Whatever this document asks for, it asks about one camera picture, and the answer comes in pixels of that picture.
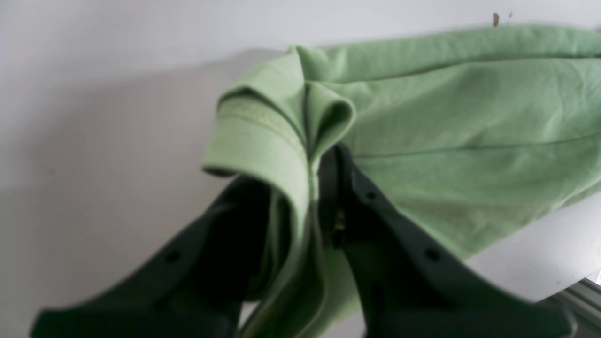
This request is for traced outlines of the left gripper black left finger side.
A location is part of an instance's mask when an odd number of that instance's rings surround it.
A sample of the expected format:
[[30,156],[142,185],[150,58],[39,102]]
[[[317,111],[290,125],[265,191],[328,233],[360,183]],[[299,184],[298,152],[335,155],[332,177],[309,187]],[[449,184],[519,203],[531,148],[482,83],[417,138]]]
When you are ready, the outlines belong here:
[[33,338],[239,338],[258,273],[270,188],[240,176],[152,259],[82,304],[40,312]]

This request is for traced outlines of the left gripper black right finger shirt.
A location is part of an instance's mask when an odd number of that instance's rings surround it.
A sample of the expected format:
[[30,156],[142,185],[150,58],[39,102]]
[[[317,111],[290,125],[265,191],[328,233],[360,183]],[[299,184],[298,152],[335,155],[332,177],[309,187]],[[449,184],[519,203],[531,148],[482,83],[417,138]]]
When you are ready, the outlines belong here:
[[571,338],[561,305],[532,304],[483,280],[395,209],[338,144],[318,167],[318,219],[358,288],[368,338]]

